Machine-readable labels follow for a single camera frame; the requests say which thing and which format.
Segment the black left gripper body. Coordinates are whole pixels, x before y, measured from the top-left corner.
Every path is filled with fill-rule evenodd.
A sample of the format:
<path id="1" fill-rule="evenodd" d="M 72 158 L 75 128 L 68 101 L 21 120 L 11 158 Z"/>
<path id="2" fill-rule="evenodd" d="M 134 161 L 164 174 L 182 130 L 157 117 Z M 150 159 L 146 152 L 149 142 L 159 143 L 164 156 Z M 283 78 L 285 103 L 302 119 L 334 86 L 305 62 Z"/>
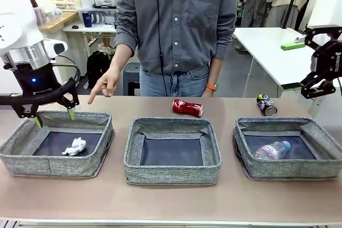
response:
<path id="1" fill-rule="evenodd" d="M 36 70 L 30 64 L 19 64 L 13 73 L 23 92 L 19 103 L 32 104 L 37 102 L 36 97 L 45 96 L 61 87 L 52 64 Z"/>

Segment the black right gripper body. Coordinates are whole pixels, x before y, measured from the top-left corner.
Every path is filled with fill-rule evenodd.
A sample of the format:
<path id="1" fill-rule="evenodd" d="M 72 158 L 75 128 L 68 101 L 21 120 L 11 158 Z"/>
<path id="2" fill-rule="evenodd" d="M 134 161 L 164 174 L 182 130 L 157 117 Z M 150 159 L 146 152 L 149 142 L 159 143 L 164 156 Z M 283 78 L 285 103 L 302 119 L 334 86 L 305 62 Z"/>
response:
<path id="1" fill-rule="evenodd" d="M 341 41 L 329 41 L 312 55 L 311 71 L 325 80 L 341 77 Z"/>

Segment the person's right hand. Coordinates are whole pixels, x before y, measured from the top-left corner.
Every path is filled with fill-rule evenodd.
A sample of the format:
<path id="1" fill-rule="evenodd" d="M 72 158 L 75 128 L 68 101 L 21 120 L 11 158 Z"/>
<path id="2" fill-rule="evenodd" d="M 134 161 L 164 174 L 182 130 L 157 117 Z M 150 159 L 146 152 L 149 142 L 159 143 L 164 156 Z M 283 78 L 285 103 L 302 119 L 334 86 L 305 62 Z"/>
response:
<path id="1" fill-rule="evenodd" d="M 118 67 L 111 66 L 96 82 L 89 95 L 88 104 L 92 104 L 99 92 L 104 97 L 111 97 L 114 95 L 117 83 L 120 79 L 121 70 Z"/>

